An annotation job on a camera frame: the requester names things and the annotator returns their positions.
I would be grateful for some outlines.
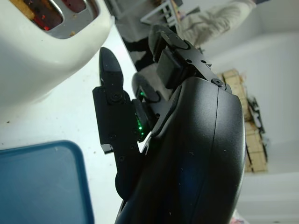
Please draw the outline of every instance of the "screw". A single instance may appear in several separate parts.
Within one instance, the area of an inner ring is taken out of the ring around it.
[[[217,78],[213,78],[211,80],[212,83],[216,84],[218,87],[222,87],[223,86],[223,82]]]
[[[133,128],[133,133],[138,134],[137,128]]]
[[[114,94],[112,94],[111,99],[114,102],[118,102],[121,100],[121,94],[119,92],[115,92]]]
[[[108,136],[108,138],[109,138],[110,140],[114,140],[114,139],[116,139],[116,135],[115,135],[115,134],[110,134],[110,135]]]
[[[124,161],[125,161],[125,157],[124,157],[124,156],[120,156],[120,157],[118,158],[118,161],[119,161],[119,162],[124,162]]]

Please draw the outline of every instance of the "blue plastic container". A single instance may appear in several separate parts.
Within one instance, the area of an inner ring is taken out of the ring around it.
[[[0,150],[0,224],[93,224],[83,155],[70,141]]]

